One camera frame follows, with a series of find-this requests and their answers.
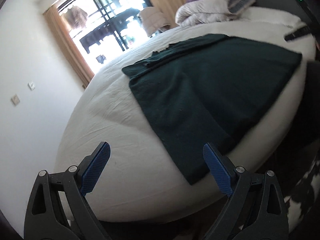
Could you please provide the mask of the dark green sweater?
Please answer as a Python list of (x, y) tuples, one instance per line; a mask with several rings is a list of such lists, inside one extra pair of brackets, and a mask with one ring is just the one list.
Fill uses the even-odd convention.
[(207, 34), (126, 66), (129, 88), (190, 185), (209, 172), (203, 147), (228, 154), (272, 107), (302, 54), (274, 44)]

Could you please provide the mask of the white bed sheet mattress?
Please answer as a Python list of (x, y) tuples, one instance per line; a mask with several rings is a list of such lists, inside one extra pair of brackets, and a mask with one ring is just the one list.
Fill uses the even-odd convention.
[(286, 42), (284, 35), (300, 25), (288, 12), (249, 8), (239, 20), (177, 27), (125, 53), (98, 72), (76, 105), (63, 134), (54, 170), (79, 164), (103, 141), (111, 157), (87, 201), (96, 217), (106, 222), (177, 220), (221, 198), (214, 178), (190, 185), (151, 129), (129, 89), (122, 68), (161, 51), (169, 44), (206, 34), (225, 34), (275, 44), (316, 55), (311, 35)]

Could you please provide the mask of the folded grey white duvet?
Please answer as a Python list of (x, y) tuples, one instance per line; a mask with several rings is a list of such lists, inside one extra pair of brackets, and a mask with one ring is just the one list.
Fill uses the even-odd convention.
[(181, 27), (232, 21), (252, 6), (256, 0), (196, 0), (182, 5), (175, 22)]

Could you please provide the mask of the left tan curtain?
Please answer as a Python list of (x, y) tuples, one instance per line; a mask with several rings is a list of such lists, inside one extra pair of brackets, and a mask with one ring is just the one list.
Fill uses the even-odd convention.
[(81, 80), (83, 87), (87, 88), (94, 77), (94, 73), (70, 37), (57, 6), (54, 4), (49, 7), (43, 13), (43, 16), (64, 57)]

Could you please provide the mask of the black framed window door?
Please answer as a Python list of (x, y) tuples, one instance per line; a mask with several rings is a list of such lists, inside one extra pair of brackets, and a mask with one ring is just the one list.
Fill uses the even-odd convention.
[(91, 70), (148, 40), (139, 13), (149, 0), (66, 0), (57, 7)]

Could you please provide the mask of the beige puffer jacket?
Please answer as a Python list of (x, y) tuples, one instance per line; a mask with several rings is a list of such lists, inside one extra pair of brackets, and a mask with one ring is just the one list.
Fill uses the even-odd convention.
[(141, 25), (148, 37), (156, 32), (170, 29), (171, 24), (166, 16), (156, 7), (146, 7), (138, 14)]

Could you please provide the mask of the wall socket plate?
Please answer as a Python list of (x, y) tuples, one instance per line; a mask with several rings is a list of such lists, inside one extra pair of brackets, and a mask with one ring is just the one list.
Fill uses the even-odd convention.
[(14, 106), (17, 106), (21, 102), (20, 97), (17, 94), (12, 96), (10, 100)]

